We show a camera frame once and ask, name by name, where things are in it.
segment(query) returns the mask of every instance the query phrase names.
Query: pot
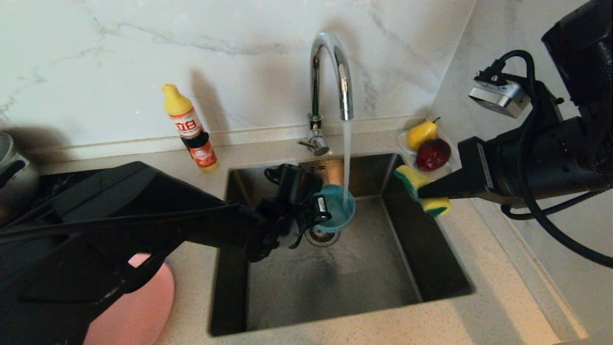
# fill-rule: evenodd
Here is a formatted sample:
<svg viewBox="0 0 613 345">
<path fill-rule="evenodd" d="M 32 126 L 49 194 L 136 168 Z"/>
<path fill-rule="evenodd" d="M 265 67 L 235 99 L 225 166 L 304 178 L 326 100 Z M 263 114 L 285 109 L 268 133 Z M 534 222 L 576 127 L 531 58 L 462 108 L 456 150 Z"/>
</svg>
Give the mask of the pot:
<svg viewBox="0 0 613 345">
<path fill-rule="evenodd" d="M 36 164 L 19 152 L 13 138 L 0 133 L 0 225 L 30 206 L 39 177 Z"/>
</svg>

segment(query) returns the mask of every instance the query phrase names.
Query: speckled countertop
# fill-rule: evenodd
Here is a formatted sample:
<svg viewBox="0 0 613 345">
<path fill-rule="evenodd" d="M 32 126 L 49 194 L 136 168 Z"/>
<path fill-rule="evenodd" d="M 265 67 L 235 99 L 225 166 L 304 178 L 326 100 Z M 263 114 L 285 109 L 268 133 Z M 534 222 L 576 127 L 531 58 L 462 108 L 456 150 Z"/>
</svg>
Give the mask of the speckled countertop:
<svg viewBox="0 0 613 345">
<path fill-rule="evenodd" d="M 398 152 L 399 131 L 353 136 L 353 155 Z M 329 137 L 342 155 L 342 137 Z M 147 153 L 42 167 L 44 174 L 101 169 L 140 160 L 224 197 L 229 168 L 312 160 L 295 141 L 216 148 L 221 167 L 202 174 L 187 152 Z M 288 327 L 212 338 L 208 334 L 216 249 L 182 244 L 167 259 L 175 302 L 158 345 L 167 344 L 555 344 L 558 337 L 513 264 L 469 200 L 452 201 L 439 226 L 466 272 L 471 295 Z"/>
</svg>

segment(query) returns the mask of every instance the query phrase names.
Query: blue cup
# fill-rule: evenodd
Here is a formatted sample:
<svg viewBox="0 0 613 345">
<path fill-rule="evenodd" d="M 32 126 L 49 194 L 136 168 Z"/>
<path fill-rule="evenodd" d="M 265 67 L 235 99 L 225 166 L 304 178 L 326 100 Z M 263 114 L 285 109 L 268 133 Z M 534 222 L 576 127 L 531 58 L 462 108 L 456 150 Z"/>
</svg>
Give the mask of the blue cup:
<svg viewBox="0 0 613 345">
<path fill-rule="evenodd" d="M 326 206 L 328 212 L 332 214 L 332 219 L 315 225 L 317 229 L 326 233 L 338 233 L 349 225 L 353 215 L 356 213 L 356 201 L 351 192 L 349 192 L 347 197 L 348 209 L 344 210 L 343 190 L 344 188 L 339 185 L 324 185 L 321 187 L 321 192 L 318 194 L 325 196 Z"/>
</svg>

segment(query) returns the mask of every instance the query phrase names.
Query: faucet handle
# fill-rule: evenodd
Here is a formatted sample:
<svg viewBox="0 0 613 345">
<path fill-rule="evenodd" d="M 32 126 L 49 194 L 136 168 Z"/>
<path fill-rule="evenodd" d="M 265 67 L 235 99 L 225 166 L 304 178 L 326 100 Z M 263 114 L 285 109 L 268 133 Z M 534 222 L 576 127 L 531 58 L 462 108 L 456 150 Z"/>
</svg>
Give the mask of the faucet handle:
<svg viewBox="0 0 613 345">
<path fill-rule="evenodd" d="M 326 144 L 326 139 L 322 136 L 313 136 L 310 139 L 301 139 L 298 144 L 308 147 L 308 150 L 313 152 L 316 156 L 326 154 L 330 147 Z"/>
</svg>

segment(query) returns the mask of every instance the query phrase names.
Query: kitchen sink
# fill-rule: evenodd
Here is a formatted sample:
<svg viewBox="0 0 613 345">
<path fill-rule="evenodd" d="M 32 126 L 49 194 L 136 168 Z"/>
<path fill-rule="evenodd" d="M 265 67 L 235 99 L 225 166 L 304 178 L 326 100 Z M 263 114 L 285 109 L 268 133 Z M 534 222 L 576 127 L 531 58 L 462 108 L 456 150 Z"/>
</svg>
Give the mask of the kitchen sink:
<svg viewBox="0 0 613 345">
<path fill-rule="evenodd" d="M 350 225 L 328 242 L 311 236 L 257 263 L 220 250 L 210 333 L 230 335 L 398 308 L 470 294 L 473 289 L 437 223 L 392 173 L 396 153 L 351 158 Z M 325 184 L 343 185 L 342 158 L 299 164 Z M 226 200 L 255 207 L 276 185 L 261 166 L 230 171 Z"/>
</svg>

